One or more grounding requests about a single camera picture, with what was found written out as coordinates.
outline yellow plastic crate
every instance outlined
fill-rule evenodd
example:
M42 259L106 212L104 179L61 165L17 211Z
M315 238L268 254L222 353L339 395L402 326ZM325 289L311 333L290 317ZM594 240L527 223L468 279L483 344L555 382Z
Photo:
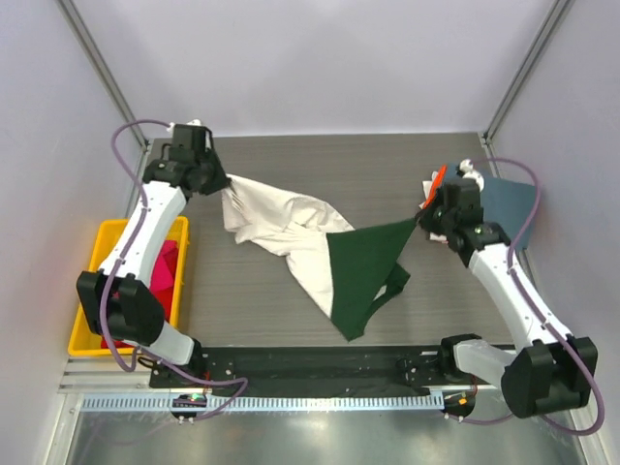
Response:
M112 251L121 234L127 226L129 220L107 220L104 221L97 233L93 255L90 258L88 271L97 271L101 263ZM178 326L178 313L181 303L181 287L183 285L183 272L185 269L185 259L187 257L187 246L189 245L189 220L184 216L179 216L174 220L168 232L167 240L174 240L178 246L178 262L176 263L176 274L174 276L174 289L172 290L172 308L170 310L170 324ZM124 347L118 349L121 355L129 355L132 348ZM69 340L69 355L73 357L97 357L109 356L109 349L101 348L101 336L93 334L88 329L88 323L84 317L81 305L77 309L76 321L71 331Z

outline red cloth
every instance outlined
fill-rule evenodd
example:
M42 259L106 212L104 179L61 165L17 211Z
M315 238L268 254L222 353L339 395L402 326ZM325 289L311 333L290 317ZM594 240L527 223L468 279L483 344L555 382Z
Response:
M178 247L174 240L164 241L162 250L155 260L153 273L151 275L151 285L149 291L164 307L166 321L171 319L172 295L174 294L174 278L176 276L176 264L178 262ZM114 341L116 348L132 347L120 341ZM107 349L108 344L102 337L101 348Z

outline white wall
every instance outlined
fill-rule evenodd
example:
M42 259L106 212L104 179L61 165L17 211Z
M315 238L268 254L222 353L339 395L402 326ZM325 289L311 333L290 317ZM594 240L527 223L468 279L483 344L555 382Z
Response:
M137 116L218 135L485 129L552 0L76 0Z
M0 450L41 464L77 311L79 272L129 182L109 152L121 119L54 2L0 15ZM122 148L136 163L138 145Z
M615 439L620 437L619 24L616 0L576 1L495 140L500 156L526 162L540 175L544 198L530 245L534 266L557 315L599 348L596 378Z

